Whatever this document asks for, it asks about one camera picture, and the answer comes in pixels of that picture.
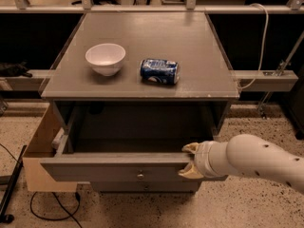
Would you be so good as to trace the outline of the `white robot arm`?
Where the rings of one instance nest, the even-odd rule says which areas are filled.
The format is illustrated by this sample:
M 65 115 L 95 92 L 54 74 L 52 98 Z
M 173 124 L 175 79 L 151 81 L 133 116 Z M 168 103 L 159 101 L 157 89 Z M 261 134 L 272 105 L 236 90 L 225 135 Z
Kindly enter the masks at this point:
M 192 156 L 179 171 L 184 178 L 260 178 L 304 194 L 304 159 L 260 137 L 241 134 L 228 142 L 192 142 L 182 151 Z

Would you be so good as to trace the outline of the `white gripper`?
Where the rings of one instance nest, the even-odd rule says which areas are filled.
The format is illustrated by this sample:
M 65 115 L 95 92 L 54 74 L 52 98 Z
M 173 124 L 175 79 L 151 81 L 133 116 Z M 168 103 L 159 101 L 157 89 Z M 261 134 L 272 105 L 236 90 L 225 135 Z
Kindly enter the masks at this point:
M 191 142 L 181 151 L 195 154 L 194 163 L 189 162 L 178 174 L 186 179 L 223 177 L 229 174 L 226 142 Z

